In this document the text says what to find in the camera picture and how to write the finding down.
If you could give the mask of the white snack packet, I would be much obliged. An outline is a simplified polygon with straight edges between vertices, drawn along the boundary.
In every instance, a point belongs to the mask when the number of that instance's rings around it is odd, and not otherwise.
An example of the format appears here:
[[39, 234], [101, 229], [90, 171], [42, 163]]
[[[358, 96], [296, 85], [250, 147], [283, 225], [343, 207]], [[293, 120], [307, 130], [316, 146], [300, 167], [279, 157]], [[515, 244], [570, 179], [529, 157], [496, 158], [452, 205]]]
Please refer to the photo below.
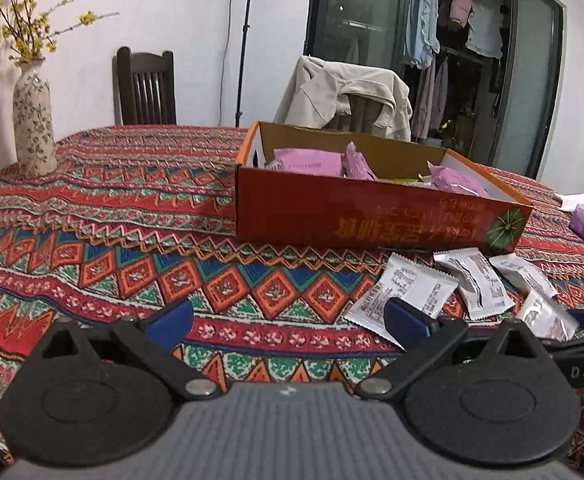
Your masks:
[[476, 248], [435, 252], [434, 262], [459, 281], [461, 296], [472, 321], [501, 315], [514, 306], [490, 262]]
[[567, 310], [535, 289], [527, 294], [516, 317], [538, 338], [565, 342], [578, 330], [577, 320]]
[[516, 254], [493, 256], [490, 264], [520, 292], [536, 290], [549, 298], [559, 293], [537, 266]]
[[403, 299], [437, 320], [458, 284], [447, 273], [392, 254], [379, 281], [354, 303], [345, 318], [405, 350], [385, 328], [384, 307], [388, 300]]

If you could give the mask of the pink snack packet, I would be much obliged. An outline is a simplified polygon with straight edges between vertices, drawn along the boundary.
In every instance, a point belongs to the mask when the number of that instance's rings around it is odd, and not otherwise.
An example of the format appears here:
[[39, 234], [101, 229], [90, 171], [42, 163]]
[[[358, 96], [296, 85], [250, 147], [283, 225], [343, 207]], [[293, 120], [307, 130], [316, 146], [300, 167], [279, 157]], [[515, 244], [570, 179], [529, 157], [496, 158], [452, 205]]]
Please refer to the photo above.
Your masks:
[[354, 142], [349, 142], [342, 156], [345, 177], [362, 181], [377, 181], [377, 176], [368, 165], [367, 159], [357, 151]]
[[320, 177], [342, 176], [342, 155], [339, 153], [311, 148], [277, 148], [273, 156], [282, 171]]
[[478, 180], [463, 174], [463, 172], [446, 166], [436, 166], [430, 162], [427, 163], [427, 166], [432, 184], [441, 191], [484, 198], [490, 197], [490, 194]]

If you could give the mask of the pink snack packet upright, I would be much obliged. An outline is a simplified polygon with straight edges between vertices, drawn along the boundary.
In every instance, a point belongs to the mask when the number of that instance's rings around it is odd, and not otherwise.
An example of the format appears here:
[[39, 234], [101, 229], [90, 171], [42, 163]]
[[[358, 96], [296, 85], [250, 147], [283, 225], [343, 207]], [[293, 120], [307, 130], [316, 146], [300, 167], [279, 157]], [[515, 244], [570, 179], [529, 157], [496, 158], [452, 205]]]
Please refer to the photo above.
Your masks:
[[368, 165], [367, 159], [357, 151], [354, 142], [349, 142], [342, 156], [345, 177], [362, 181], [377, 181], [377, 176]]

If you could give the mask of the orange cardboard pumpkin box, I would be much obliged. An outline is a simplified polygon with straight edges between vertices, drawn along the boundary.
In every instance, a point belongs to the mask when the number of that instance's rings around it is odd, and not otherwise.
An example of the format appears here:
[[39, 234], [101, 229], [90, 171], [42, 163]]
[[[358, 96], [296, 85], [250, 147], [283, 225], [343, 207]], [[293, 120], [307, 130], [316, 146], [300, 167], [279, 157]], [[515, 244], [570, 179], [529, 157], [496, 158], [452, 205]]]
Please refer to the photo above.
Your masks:
[[[349, 142], [377, 181], [273, 170], [277, 148], [344, 154]], [[478, 180], [490, 197], [435, 188], [430, 162]], [[255, 122], [235, 161], [237, 238], [272, 245], [348, 249], [511, 252], [533, 206], [521, 193], [452, 150], [368, 133]]]

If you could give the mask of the floral ceramic vase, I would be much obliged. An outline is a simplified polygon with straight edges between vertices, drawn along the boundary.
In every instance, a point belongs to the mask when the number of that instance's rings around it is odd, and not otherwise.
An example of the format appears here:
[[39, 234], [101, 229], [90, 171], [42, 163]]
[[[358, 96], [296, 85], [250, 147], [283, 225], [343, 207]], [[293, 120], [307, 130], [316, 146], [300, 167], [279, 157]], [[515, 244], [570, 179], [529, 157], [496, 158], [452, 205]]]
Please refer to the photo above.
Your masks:
[[20, 66], [13, 90], [13, 124], [20, 171], [37, 178], [57, 168], [51, 90], [41, 73], [43, 60]]

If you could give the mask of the chair under beige jacket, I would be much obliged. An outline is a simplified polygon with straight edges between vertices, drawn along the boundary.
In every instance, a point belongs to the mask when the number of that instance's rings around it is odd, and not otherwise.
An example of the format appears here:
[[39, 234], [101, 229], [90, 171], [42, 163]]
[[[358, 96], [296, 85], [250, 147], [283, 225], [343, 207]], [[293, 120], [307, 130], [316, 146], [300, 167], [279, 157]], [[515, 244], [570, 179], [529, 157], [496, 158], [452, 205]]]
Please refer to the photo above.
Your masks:
[[374, 123], [383, 110], [383, 105], [363, 96], [349, 94], [347, 98], [350, 113], [335, 114], [331, 122], [324, 126], [324, 129], [371, 134]]

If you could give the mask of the dark wooden chair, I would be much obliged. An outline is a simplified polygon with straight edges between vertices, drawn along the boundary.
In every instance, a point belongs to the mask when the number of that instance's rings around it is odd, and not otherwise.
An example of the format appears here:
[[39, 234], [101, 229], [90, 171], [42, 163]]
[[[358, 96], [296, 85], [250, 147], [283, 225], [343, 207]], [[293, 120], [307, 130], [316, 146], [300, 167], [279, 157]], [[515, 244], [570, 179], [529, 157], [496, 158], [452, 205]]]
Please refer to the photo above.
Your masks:
[[124, 125], [176, 125], [175, 57], [120, 47], [116, 76]]

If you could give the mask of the beige jacket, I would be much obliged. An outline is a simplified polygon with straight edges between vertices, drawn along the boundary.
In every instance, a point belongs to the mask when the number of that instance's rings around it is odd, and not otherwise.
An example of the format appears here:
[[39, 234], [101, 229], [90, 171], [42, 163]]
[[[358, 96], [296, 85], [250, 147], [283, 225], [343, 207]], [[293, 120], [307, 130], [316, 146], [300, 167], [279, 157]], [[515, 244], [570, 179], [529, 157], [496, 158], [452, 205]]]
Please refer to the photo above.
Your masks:
[[352, 118], [353, 98], [380, 105], [371, 133], [411, 140], [409, 87], [392, 70], [301, 56], [275, 112], [276, 124], [323, 128], [336, 116]]

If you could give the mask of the glass sliding door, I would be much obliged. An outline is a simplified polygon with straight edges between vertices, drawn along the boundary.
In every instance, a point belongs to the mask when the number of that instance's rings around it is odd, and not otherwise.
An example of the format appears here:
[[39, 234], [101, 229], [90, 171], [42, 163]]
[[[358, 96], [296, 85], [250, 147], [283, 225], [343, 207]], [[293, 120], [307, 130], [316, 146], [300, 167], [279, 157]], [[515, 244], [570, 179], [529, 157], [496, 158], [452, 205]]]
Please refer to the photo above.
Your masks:
[[394, 70], [414, 140], [534, 178], [562, 42], [557, 0], [310, 0], [305, 51]]

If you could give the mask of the light blue hanging shirt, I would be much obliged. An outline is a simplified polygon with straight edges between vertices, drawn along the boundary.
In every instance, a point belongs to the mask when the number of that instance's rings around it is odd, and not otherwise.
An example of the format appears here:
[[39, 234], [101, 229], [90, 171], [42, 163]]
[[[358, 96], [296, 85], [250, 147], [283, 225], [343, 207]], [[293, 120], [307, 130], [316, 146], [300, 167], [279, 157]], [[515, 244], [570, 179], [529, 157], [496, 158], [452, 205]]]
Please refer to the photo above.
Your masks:
[[438, 0], [408, 0], [403, 62], [426, 70], [440, 52], [436, 37], [438, 23]]

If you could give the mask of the white hanging garment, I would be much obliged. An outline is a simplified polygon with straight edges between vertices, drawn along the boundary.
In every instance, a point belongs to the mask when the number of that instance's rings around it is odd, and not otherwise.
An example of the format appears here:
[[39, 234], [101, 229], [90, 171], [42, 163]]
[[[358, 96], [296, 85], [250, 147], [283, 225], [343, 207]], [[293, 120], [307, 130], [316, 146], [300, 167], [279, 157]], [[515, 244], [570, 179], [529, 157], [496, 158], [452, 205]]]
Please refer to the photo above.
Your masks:
[[468, 23], [466, 47], [485, 58], [500, 60], [502, 56], [500, 0], [473, 0]]

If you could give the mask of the pink hanging garment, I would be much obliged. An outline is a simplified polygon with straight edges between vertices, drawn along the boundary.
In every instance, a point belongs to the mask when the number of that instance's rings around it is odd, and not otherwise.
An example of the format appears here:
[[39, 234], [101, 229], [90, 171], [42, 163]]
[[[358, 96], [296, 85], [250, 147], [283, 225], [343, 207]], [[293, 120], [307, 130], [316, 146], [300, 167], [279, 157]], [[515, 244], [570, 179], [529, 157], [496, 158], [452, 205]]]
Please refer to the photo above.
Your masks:
[[473, 0], [452, 0], [450, 1], [449, 20], [450, 24], [463, 28], [467, 25], [472, 11]]

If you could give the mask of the yellow flower branches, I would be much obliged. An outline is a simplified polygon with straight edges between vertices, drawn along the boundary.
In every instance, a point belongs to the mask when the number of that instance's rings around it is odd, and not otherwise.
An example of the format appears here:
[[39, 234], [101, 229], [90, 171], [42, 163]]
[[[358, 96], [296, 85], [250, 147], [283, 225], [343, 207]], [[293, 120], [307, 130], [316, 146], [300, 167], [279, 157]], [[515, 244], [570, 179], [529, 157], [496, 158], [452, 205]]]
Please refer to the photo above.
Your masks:
[[8, 59], [17, 67], [43, 61], [45, 55], [57, 50], [60, 36], [119, 15], [86, 10], [71, 25], [53, 27], [52, 14], [73, 2], [58, 0], [52, 6], [40, 8], [38, 0], [0, 0], [0, 38], [8, 47]]

